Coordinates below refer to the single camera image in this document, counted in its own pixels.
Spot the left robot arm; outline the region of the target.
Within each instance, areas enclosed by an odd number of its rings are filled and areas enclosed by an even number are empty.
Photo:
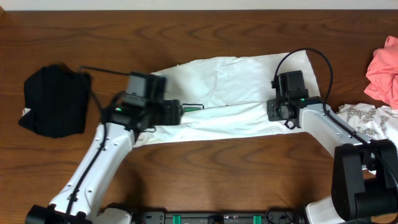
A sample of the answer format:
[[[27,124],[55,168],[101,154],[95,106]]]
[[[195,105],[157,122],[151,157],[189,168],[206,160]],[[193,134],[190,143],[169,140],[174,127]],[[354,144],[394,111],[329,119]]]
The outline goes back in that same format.
[[[25,222],[133,223],[133,214],[121,208],[100,210],[104,195],[140,133],[156,126],[173,126],[182,115],[178,100],[165,100],[165,76],[132,72],[126,91],[101,110],[90,148],[72,178],[49,205],[33,205]]]

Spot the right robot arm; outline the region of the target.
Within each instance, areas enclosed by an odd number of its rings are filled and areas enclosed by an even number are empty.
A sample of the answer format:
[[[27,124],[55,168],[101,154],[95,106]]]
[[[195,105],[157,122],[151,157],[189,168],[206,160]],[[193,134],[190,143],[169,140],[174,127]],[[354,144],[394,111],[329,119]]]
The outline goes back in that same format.
[[[370,223],[397,212],[397,151],[388,139],[357,133],[320,97],[310,97],[303,73],[277,75],[276,98],[267,101],[269,121],[312,135],[333,157],[331,195],[305,207],[307,223]]]

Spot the white printed t-shirt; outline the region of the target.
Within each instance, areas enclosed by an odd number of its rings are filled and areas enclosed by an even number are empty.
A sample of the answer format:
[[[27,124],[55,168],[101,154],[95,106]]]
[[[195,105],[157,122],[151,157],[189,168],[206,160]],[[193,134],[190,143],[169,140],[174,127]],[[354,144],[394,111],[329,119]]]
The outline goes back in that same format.
[[[135,145],[290,134],[267,116],[266,102],[275,98],[271,80],[276,70],[302,71],[309,95],[320,94],[304,51],[193,60],[158,71],[167,78],[165,99],[204,108],[184,113],[177,126],[156,126],[155,132],[140,134]]]

